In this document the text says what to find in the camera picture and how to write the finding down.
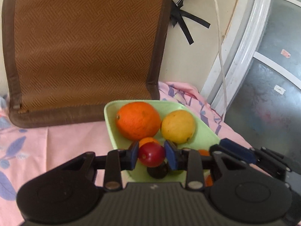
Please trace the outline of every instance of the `cherry tomato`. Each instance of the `cherry tomato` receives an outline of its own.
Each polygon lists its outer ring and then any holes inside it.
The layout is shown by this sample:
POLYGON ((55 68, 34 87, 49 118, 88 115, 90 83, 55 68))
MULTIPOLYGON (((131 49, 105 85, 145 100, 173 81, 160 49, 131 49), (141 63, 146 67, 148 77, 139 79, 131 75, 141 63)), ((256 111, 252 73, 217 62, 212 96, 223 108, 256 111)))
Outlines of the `cherry tomato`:
POLYGON ((154 142, 146 143, 139 148, 138 158, 147 167, 157 167, 165 159, 165 149, 154 142))

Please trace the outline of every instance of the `small orange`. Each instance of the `small orange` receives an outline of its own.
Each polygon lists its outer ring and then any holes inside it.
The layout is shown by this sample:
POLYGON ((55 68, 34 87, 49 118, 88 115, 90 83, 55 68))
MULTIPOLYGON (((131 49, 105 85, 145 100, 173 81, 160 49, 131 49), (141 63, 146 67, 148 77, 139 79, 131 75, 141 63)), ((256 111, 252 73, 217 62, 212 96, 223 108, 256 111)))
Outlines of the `small orange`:
POLYGON ((125 138, 132 141, 155 136, 160 125, 159 113, 145 102, 128 103, 116 114, 116 127, 125 138))
POLYGON ((210 156, 210 153, 208 150, 205 150, 205 149, 199 149, 198 152, 201 154, 201 155, 204 155, 204 156, 210 156))
POLYGON ((144 144, 146 144, 146 143, 151 143, 151 142, 160 144, 158 140, 156 140, 156 139, 154 139, 154 138, 152 138, 152 137, 147 137, 147 138, 141 139, 141 140, 139 141, 139 148, 140 148, 142 145, 144 145, 144 144))
POLYGON ((205 179, 205 186, 210 187, 212 185, 213 185, 212 177, 211 177, 211 175, 208 175, 208 177, 206 177, 206 179, 205 179))

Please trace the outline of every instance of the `woven seat cushion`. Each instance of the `woven seat cushion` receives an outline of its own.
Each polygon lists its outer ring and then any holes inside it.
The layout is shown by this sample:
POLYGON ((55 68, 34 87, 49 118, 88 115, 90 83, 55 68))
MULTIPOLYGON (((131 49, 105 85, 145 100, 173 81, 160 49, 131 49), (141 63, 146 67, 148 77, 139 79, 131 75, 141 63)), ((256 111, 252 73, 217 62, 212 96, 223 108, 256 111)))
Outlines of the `woven seat cushion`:
POLYGON ((159 99, 171 0, 4 0, 2 37, 19 127, 103 120, 106 103, 159 99))

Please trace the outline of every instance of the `green plastic tray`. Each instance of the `green plastic tray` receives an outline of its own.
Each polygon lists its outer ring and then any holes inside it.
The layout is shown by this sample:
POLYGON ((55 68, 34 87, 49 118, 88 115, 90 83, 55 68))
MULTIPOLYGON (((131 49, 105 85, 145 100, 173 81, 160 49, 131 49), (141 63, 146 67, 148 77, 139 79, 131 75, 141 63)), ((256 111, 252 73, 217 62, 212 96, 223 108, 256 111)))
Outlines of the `green plastic tray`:
MULTIPOLYGON (((189 143, 179 145, 178 148, 188 147, 191 149, 206 149, 208 150, 210 146, 219 143, 219 137, 198 117, 195 116, 188 108, 182 104, 169 102, 169 101, 159 101, 159 100, 118 100, 109 102, 104 108, 104 117, 106 120, 106 126, 109 132, 109 137, 112 142, 114 149, 127 149, 132 141, 124 138, 118 131, 115 125, 115 117, 117 111, 124 105, 130 102, 146 102, 151 104, 158 112, 161 120, 170 112, 175 110, 186 110, 190 112, 196 122, 196 130, 189 141, 189 143)), ((157 132, 155 137, 162 145, 164 143, 164 138, 162 137, 160 131, 157 132)), ((129 180, 135 182, 167 182, 167 181, 179 181, 184 182, 186 178, 186 172, 184 171, 180 175, 167 175, 164 179, 154 179, 150 177, 146 171, 146 167, 142 165, 139 160, 137 161, 136 167, 133 171, 127 171, 130 178, 129 180)))

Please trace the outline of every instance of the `yellow fruit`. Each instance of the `yellow fruit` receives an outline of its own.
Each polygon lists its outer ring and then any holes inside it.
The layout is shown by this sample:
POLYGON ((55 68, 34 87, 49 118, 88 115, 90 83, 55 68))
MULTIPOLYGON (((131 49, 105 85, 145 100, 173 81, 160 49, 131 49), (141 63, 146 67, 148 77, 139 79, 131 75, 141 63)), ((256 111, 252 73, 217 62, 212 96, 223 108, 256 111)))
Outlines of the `yellow fruit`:
POLYGON ((194 133, 195 119, 185 110, 169 113, 161 123, 162 136, 177 144, 187 143, 194 133))

